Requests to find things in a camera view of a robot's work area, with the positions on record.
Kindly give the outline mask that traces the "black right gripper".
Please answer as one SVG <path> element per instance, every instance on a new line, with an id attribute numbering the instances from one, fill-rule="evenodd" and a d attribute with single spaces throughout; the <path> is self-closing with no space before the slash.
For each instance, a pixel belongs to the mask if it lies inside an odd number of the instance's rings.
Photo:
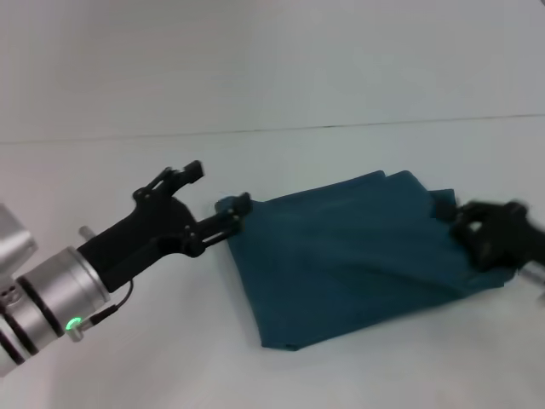
<path id="1" fill-rule="evenodd" d="M 525 204 L 473 201 L 459 206 L 437 200 L 433 217 L 454 222 L 451 236 L 468 251 L 479 271 L 519 269 L 530 262 L 544 264 L 544 232 L 530 223 Z"/>

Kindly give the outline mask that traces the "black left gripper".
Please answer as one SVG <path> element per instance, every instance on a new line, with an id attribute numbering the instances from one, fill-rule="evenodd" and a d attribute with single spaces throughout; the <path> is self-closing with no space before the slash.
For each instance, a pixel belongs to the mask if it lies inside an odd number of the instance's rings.
<path id="1" fill-rule="evenodd" d="M 188 256 L 238 234 L 252 209 L 249 193 L 224 198 L 216 213 L 196 222 L 191 211 L 173 195 L 204 176 L 199 160 L 182 170 L 165 168 L 133 193 L 134 210 L 120 222 L 77 248 L 107 291 L 113 293 L 164 256 L 181 252 L 188 234 Z"/>

